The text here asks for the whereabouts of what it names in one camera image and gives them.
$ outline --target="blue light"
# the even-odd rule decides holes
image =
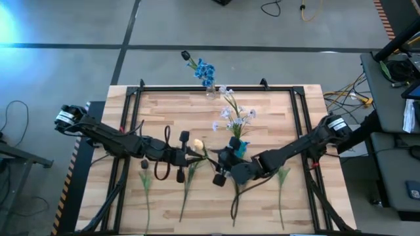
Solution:
[[[16,42],[14,19],[7,7],[0,3],[0,43]]]

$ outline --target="black desk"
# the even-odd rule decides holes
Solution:
[[[401,134],[399,137],[409,146],[420,144],[419,135]],[[375,151],[394,147],[394,136],[391,134],[375,132],[370,138]],[[420,161],[414,159],[407,149],[380,151],[375,158],[381,177],[379,192],[385,191],[381,194],[384,206],[394,208],[401,220],[419,221],[420,201],[408,197],[406,180],[420,182]]]
[[[393,56],[393,60],[405,60],[406,55]],[[405,133],[402,130],[406,100],[401,98],[406,88],[392,88],[381,72],[381,65],[373,60],[370,53],[360,55],[363,70],[376,105],[376,112],[383,132]],[[420,134],[420,126],[416,122],[414,134]]]
[[[406,58],[405,55],[392,56],[393,60],[405,60]],[[354,131],[349,141],[339,145],[339,153],[363,142],[373,132],[406,134],[402,130],[406,100],[401,98],[401,93],[406,88],[392,88],[391,83],[385,79],[381,72],[381,65],[373,59],[370,53],[361,54],[360,59],[376,109],[365,118],[360,124],[360,128]],[[417,122],[411,133],[420,134],[420,125]]]
[[[383,206],[394,208],[402,220],[420,221],[420,201],[409,198],[405,183],[406,180],[420,182],[420,161],[414,159],[406,149],[392,149],[395,134],[408,145],[420,145],[420,126],[416,122],[411,134],[402,130],[406,100],[401,98],[401,93],[406,88],[392,88],[381,72],[381,65],[371,54],[362,54],[360,58],[376,109],[352,133],[349,141],[338,146],[338,152],[342,153],[366,141],[380,174],[377,187]],[[393,60],[406,58],[405,55],[392,57]]]

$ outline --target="black mount bracket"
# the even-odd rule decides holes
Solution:
[[[302,86],[293,86],[293,90],[301,95],[301,96],[305,96],[305,89]]]
[[[261,82],[260,82],[260,85],[264,85],[265,91],[270,90],[270,87],[268,86],[268,83],[267,83],[266,79],[262,78]]]

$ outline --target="yellow cable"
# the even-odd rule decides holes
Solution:
[[[415,39],[413,39],[413,40],[411,40],[411,41],[408,41],[408,45],[412,45],[413,43],[415,43],[415,42],[417,42],[418,40],[420,40],[420,36],[419,37],[416,37]],[[394,51],[394,54],[398,54],[400,52],[400,49],[397,49],[397,50],[395,50]]]
[[[361,79],[363,77],[363,75],[359,76],[359,78],[357,78],[353,83],[347,85],[347,87],[340,93],[340,95],[338,95],[334,101],[332,101],[330,103],[330,105],[327,106],[327,109],[332,106],[345,92],[347,92],[347,89],[350,88],[351,86],[353,86],[355,83],[357,83],[357,81],[359,81],[359,79]]]
[[[323,3],[324,3],[324,0],[320,0],[320,7],[318,7],[318,10],[316,10],[315,15],[311,19],[309,19],[309,20],[305,19],[305,14],[304,14],[304,11],[305,10],[302,9],[301,10],[302,20],[304,22],[310,22],[311,20],[315,19],[315,17],[321,12]]]
[[[413,43],[417,42],[418,40],[420,40],[420,36],[419,36],[419,37],[416,37],[415,39],[413,39],[413,40],[411,40],[411,41],[409,41],[409,42],[408,42],[408,45],[411,45],[411,44],[413,44]]]

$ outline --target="black metal frame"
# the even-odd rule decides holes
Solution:
[[[284,92],[288,92],[290,94],[297,135],[298,137],[300,137],[303,135],[303,132],[302,132],[302,127],[301,127],[301,122],[300,122],[300,117],[299,117],[299,108],[298,108],[297,99],[296,99],[296,94],[298,94],[301,98],[301,105],[303,108],[303,115],[304,115],[304,120],[306,124],[306,129],[308,132],[312,129],[311,123],[310,123],[308,106],[306,103],[305,90],[303,87],[270,87],[268,86],[268,83],[265,79],[261,80],[260,85],[262,86],[252,86],[252,87],[238,86],[238,87],[231,87],[231,88],[234,89],[235,91],[284,91]],[[130,104],[130,98],[134,94],[136,94],[136,98],[135,98],[133,116],[131,118],[132,119],[131,130],[133,130],[136,125],[138,109],[140,106],[139,104],[140,104],[141,92],[165,92],[165,91],[203,91],[204,92],[205,89],[206,89],[205,87],[145,87],[144,81],[141,80],[139,87],[127,87],[123,113],[121,116],[120,130],[124,131],[125,129],[125,125],[127,123],[127,114],[128,114],[129,104]],[[312,176],[310,175],[310,169],[308,166],[308,158],[310,157],[308,157],[306,154],[302,154],[301,156],[302,156],[303,170],[304,170],[304,175],[305,175],[306,189],[308,191],[309,207],[310,207],[311,216],[312,216],[312,223],[314,225],[314,230],[319,231],[321,229],[320,229],[320,223],[319,223],[318,213],[316,209],[314,192],[311,189],[310,183],[309,183],[309,181],[313,180]],[[123,172],[125,171],[128,172],[129,163],[130,163],[130,157],[125,158]],[[115,186],[118,165],[119,165],[119,159],[115,158],[112,165],[107,197],[109,197],[110,192],[113,190]],[[316,181],[318,183],[318,187],[320,188],[320,191],[325,195],[326,191],[325,191],[324,182],[322,180],[320,167],[316,167],[315,171],[316,171]],[[119,227],[121,223],[121,213],[123,210],[124,194],[125,194],[125,183],[124,183],[123,189],[119,193],[113,229],[111,230],[108,229],[108,221],[109,221],[109,211],[108,211],[102,219],[100,231],[87,232],[89,235],[115,235],[119,233]],[[322,207],[322,209],[324,213],[325,224],[326,224],[327,230],[333,230],[332,224],[331,224],[331,218],[329,217],[325,208]]]

